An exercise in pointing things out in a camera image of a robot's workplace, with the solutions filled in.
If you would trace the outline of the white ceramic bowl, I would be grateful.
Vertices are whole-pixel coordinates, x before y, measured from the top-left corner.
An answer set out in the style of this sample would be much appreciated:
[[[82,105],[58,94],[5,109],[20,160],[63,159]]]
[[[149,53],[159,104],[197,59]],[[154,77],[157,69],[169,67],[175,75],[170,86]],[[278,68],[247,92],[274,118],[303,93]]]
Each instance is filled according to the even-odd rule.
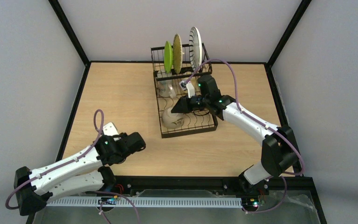
[[[168,129],[180,128],[184,124],[184,114],[172,113],[172,107],[164,110],[162,114],[162,125]]]

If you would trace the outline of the yellow mug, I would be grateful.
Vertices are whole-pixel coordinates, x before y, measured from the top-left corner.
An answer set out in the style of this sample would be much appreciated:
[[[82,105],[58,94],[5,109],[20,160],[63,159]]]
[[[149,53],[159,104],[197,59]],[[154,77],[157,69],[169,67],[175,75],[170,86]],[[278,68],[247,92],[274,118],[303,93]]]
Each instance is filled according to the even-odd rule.
[[[183,89],[183,90],[187,90],[187,84],[192,84],[192,86],[194,87],[194,89],[197,91],[198,89],[199,89],[199,84],[198,84],[198,81],[197,81],[197,77],[192,77],[191,79],[190,79],[190,81],[189,82],[187,82],[186,83],[186,81],[188,80],[188,78],[186,77],[186,78],[184,78],[180,83],[179,83],[179,85],[181,86],[181,88]]]

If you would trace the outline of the clear glass cup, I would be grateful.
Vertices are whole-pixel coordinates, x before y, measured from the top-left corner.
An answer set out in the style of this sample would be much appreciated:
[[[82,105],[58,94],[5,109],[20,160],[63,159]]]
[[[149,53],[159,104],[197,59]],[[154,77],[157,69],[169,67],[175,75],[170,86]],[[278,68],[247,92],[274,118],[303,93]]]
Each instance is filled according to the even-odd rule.
[[[157,78],[169,78],[167,80],[157,81],[158,93],[162,97],[176,97],[176,92],[173,87],[172,73],[166,73],[165,71],[159,71]]]

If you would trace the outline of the green plate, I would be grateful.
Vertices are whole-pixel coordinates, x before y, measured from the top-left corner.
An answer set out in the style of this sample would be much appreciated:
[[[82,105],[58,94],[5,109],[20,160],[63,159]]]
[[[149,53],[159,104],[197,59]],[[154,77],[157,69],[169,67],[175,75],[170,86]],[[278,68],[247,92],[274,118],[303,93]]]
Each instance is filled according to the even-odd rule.
[[[164,46],[164,69],[166,73],[171,73],[173,63],[173,49],[169,41],[165,42]]]

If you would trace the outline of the round bamboo tray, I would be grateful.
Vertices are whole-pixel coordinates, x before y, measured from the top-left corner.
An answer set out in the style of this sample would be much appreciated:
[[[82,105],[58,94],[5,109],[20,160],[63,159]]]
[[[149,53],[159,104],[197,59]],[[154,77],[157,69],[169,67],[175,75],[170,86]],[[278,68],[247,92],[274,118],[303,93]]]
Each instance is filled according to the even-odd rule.
[[[173,60],[172,65],[176,74],[180,74],[183,62],[182,41],[179,34],[175,34],[172,45]]]

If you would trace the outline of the blue striped white plate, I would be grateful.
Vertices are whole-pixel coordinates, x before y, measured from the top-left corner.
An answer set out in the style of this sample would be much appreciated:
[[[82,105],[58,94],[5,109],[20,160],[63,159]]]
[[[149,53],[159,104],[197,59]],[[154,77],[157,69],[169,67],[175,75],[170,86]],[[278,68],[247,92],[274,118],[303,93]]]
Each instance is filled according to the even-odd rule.
[[[200,32],[196,27],[192,27],[189,34],[189,58],[191,67],[195,72],[202,64],[202,41]]]

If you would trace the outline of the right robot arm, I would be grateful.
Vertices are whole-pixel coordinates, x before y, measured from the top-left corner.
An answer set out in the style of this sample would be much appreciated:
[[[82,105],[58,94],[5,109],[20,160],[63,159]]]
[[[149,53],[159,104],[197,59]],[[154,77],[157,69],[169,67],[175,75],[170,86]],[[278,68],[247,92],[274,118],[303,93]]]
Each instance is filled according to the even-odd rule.
[[[262,147],[261,160],[247,168],[242,178],[248,186],[254,186],[269,177],[280,176],[299,161],[295,137],[288,126],[269,123],[241,106],[229,95],[222,95],[211,75],[198,78],[200,94],[195,93],[191,81],[182,80],[179,85],[187,95],[182,96],[172,108],[173,113],[190,113],[208,110],[213,116],[225,120],[253,137]]]

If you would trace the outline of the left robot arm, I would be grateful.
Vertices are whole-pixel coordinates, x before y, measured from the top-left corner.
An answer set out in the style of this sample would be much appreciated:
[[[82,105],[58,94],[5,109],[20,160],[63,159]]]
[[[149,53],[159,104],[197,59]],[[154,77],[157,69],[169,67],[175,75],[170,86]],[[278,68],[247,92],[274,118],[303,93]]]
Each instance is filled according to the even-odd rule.
[[[138,132],[101,135],[75,155],[43,168],[16,170],[14,189],[21,216],[41,211],[47,203],[72,194],[97,191],[114,183],[110,169],[146,148]]]

